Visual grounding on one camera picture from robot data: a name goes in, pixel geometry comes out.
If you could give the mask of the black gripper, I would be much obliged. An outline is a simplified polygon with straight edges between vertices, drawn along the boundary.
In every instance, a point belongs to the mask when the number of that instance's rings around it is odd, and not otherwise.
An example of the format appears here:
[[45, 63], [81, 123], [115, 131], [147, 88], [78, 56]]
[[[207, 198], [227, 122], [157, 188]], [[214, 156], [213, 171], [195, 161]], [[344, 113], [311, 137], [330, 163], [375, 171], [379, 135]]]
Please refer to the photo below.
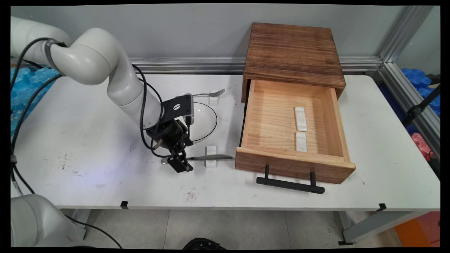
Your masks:
[[160, 123], [145, 131], [146, 134], [153, 139], [153, 150], [161, 147], [170, 152], [181, 151], [179, 154], [169, 157], [168, 164], [177, 172], [191, 172], [193, 165], [188, 158], [191, 157], [191, 149], [193, 141], [190, 139], [190, 125], [185, 125], [182, 120], [172, 119], [170, 121]]

